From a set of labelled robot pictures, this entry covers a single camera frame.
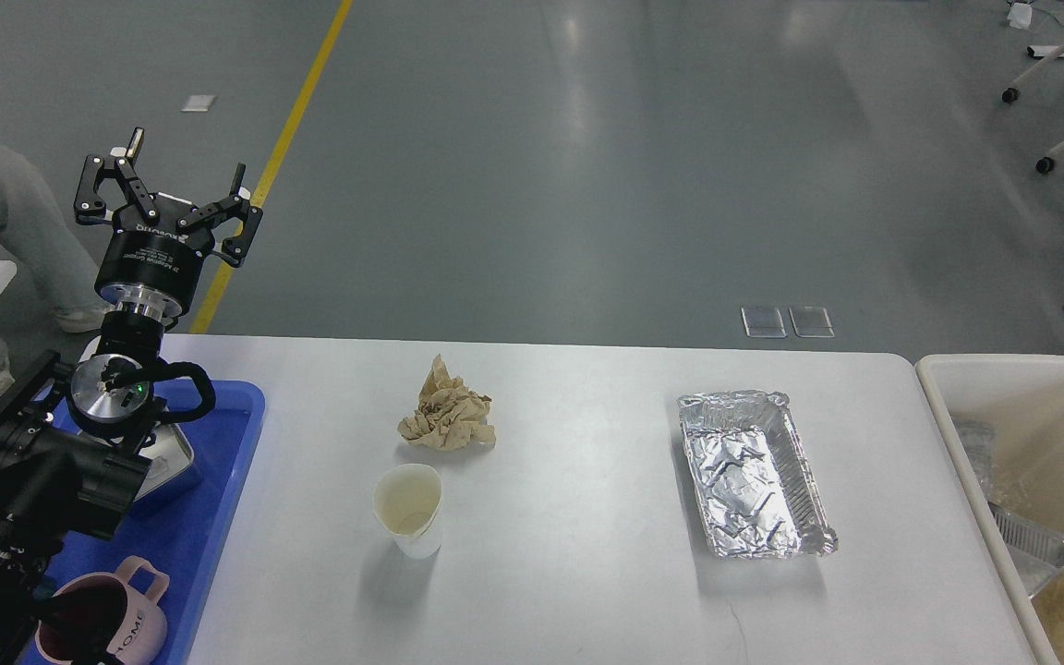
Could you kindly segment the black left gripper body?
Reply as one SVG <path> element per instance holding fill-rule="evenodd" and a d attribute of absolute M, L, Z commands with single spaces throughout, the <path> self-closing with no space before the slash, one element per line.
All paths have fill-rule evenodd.
<path fill-rule="evenodd" d="M 111 225 L 114 234 L 102 259 L 94 290 L 111 304 L 123 294 L 156 292 L 163 321 L 174 321 L 190 311 L 204 256 L 214 248 L 207 226 L 183 232 L 177 220 L 185 219 L 196 205 L 160 205 L 160 222 L 153 223 L 139 207 L 124 206 L 96 218 Z"/>

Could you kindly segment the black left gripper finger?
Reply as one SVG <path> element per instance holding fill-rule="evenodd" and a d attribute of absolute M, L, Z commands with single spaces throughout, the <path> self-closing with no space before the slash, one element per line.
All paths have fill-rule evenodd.
<path fill-rule="evenodd" d="M 200 256 L 220 257 L 233 269 L 242 268 L 252 248 L 263 210 L 254 205 L 250 195 L 242 187 L 246 165 L 238 163 L 232 178 L 231 190 L 225 197 L 202 207 L 194 207 L 176 222 L 176 234 Z M 227 238 L 218 239 L 215 232 L 225 225 L 237 225 Z"/>
<path fill-rule="evenodd" d="M 73 201 L 77 225 L 110 225 L 114 230 L 137 230 L 140 226 L 153 228 L 161 221 L 155 198 L 136 172 L 144 138 L 143 127 L 135 127 L 126 146 L 107 155 L 85 157 Z M 102 186 L 106 184 L 121 195 L 119 205 L 110 205 L 102 194 Z"/>

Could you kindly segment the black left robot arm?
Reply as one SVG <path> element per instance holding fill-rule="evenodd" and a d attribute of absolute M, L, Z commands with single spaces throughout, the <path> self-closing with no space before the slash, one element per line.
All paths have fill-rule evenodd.
<path fill-rule="evenodd" d="M 144 131 L 117 154 L 86 156 L 78 225 L 113 235 L 94 282 L 110 304 L 92 358 L 46 352 L 0 399 L 0 664 L 16 664 L 60 598 L 39 598 L 70 533 L 109 541 L 134 504 L 161 426 L 215 408 L 207 371 L 161 355 L 166 329 L 190 311 L 204 261 L 240 268 L 263 211 L 242 187 L 207 205 L 153 192 L 137 174 Z"/>

